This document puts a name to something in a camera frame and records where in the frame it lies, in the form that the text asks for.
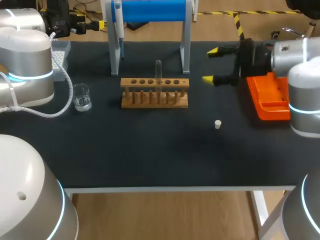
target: blue cylinder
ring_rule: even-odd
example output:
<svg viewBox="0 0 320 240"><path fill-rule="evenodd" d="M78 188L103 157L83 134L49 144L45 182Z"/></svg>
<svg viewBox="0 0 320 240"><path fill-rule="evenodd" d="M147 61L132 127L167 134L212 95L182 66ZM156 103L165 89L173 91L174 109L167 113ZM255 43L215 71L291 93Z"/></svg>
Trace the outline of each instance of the blue cylinder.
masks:
<svg viewBox="0 0 320 240"><path fill-rule="evenodd" d="M111 2L112 21L116 22L115 3ZM186 0L122 0L125 23L183 22Z"/></svg>

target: orange tray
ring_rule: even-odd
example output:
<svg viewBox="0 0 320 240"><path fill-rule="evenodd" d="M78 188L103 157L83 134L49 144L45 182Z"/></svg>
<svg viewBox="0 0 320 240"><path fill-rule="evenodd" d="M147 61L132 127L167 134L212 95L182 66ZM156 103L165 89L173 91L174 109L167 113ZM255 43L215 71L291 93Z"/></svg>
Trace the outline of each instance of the orange tray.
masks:
<svg viewBox="0 0 320 240"><path fill-rule="evenodd" d="M255 109L265 121L290 120L288 78L266 76L247 77Z"/></svg>

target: test tube rack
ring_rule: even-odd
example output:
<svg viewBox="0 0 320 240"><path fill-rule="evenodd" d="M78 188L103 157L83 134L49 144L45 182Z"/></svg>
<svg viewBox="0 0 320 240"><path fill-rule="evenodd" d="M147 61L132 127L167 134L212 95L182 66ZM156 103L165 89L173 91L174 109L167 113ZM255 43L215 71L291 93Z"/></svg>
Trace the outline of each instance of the test tube rack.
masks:
<svg viewBox="0 0 320 240"><path fill-rule="evenodd" d="M188 107L188 94L186 92L186 89L189 88L188 78L162 78L162 92L156 92L157 84L155 78L121 78L120 85L124 88L122 108L173 109Z"/></svg>

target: black table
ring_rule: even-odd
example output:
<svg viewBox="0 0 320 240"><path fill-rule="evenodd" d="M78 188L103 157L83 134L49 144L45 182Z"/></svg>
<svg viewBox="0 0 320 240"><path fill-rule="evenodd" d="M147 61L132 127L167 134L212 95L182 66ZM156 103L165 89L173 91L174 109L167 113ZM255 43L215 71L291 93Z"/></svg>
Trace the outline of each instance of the black table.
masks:
<svg viewBox="0 0 320 240"><path fill-rule="evenodd" d="M259 120L247 83L210 87L204 75L229 74L233 56L207 58L222 42L192 42L188 109L121 109L121 77L181 74L178 42L128 42L119 77L111 76L108 44L72 42L72 82L90 87L92 109L46 119L25 112L0 115L0 134L30 143L64 188L294 186L319 167L320 140L296 135L288 122ZM35 109L58 112L66 82ZM221 120L219 130L215 120Z"/></svg>

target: white cap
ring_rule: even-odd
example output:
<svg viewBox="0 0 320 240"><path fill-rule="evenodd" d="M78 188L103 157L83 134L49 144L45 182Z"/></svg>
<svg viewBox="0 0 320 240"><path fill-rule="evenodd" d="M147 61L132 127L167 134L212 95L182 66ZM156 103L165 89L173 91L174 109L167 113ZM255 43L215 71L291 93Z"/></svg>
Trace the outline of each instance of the white cap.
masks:
<svg viewBox="0 0 320 240"><path fill-rule="evenodd" d="M215 122L214 122L215 129L219 129L221 124L222 124L222 122L220 120L215 120Z"/></svg>

